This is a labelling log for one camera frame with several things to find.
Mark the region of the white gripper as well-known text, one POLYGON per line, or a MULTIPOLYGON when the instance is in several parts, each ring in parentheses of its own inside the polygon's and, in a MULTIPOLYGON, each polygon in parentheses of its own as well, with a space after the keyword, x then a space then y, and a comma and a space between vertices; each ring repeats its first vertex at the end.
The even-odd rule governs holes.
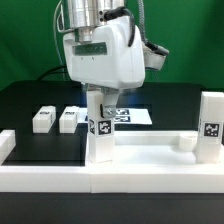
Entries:
POLYGON ((76 42, 74 33, 63 37, 70 78, 73 81, 103 86, 103 118, 115 117, 118 89, 140 87, 145 79, 143 47, 138 27, 135 27, 131 47, 128 46, 129 38, 130 19, 127 16, 95 28, 91 43, 76 42))

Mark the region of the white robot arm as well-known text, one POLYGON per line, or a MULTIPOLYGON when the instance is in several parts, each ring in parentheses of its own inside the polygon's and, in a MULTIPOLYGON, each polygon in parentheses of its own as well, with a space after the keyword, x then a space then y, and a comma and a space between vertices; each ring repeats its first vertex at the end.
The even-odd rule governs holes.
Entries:
POLYGON ((61 0, 57 19, 72 80, 101 88, 101 116, 116 114, 119 92, 145 79, 143 47, 124 0, 61 0))

